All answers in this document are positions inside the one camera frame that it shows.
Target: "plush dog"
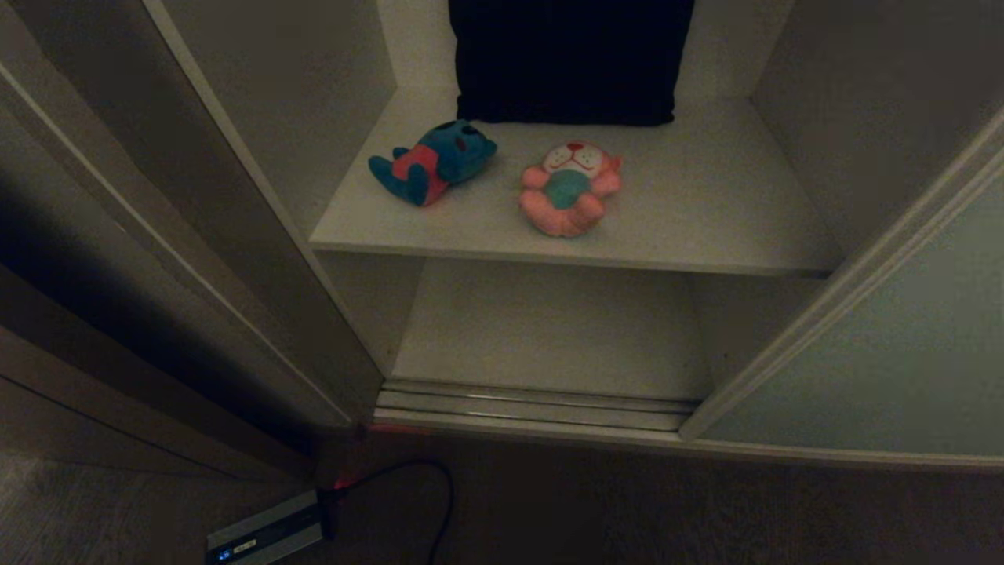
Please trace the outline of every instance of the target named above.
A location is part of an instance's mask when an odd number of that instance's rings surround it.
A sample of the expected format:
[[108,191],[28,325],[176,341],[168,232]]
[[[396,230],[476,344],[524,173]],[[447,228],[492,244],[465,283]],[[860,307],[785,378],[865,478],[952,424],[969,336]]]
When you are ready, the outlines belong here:
[[523,173],[519,205],[530,221],[554,237],[589,231],[606,213],[601,198],[620,190],[620,158],[583,140],[552,149]]
[[428,206],[446,189],[477,175],[498,146],[466,119],[430,129],[411,150],[394,150],[394,162],[369,158],[369,171],[392,194]]

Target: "teal belly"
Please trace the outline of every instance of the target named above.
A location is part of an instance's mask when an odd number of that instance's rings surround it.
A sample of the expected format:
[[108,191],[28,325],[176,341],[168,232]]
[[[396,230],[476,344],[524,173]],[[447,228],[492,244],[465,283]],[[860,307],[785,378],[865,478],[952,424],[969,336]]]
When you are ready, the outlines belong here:
[[558,210],[571,208],[583,192],[589,190],[589,178],[578,171],[558,171],[551,175],[544,194]]

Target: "white shelf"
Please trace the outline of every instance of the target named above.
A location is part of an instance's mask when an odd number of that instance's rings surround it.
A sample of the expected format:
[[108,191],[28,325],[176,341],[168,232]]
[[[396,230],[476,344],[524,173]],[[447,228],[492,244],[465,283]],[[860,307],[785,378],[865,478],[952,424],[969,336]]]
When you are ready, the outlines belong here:
[[[455,95],[398,89],[317,224],[315,248],[747,274],[818,274],[842,259],[741,98],[681,102],[677,120],[662,127],[481,123],[499,144],[488,168],[416,208],[384,190],[366,160],[411,147],[450,119]],[[576,137],[623,156],[624,189],[592,232],[555,239],[519,211],[519,179],[552,146]]]
[[698,328],[680,273],[432,258],[393,377],[702,399]]

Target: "toy face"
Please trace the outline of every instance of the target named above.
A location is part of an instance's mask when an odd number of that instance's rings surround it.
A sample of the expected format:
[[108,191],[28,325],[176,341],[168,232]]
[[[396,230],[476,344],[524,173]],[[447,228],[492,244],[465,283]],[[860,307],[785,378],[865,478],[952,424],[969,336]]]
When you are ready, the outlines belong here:
[[440,153],[453,153],[461,161],[487,159],[498,147],[466,119],[437,125],[419,142]]
[[599,175],[602,166],[603,150],[585,142],[559,145],[544,157],[544,170],[548,173],[578,171],[591,179]]

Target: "power cord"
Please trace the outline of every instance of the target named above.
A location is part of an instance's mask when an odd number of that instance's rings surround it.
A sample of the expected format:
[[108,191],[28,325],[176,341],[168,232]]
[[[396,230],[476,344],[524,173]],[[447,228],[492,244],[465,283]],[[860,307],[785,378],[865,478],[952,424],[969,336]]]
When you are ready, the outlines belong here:
[[358,481],[350,483],[344,486],[336,485],[334,490],[322,492],[322,496],[327,500],[341,500],[348,496],[349,493],[364,487],[371,481],[380,479],[386,475],[391,475],[392,473],[401,471],[403,469],[411,467],[431,467],[438,470],[446,478],[446,483],[448,487],[448,500],[446,507],[446,516],[443,517],[443,523],[440,525],[439,532],[436,533],[436,539],[433,541],[432,548],[429,550],[429,559],[426,561],[428,565],[434,565],[436,562],[436,553],[439,551],[440,543],[443,541],[443,536],[446,535],[446,530],[450,526],[450,517],[453,515],[453,474],[450,473],[450,469],[440,462],[434,460],[412,460],[408,462],[403,462],[398,465],[393,465],[391,467],[382,469],[375,473],[367,475]]

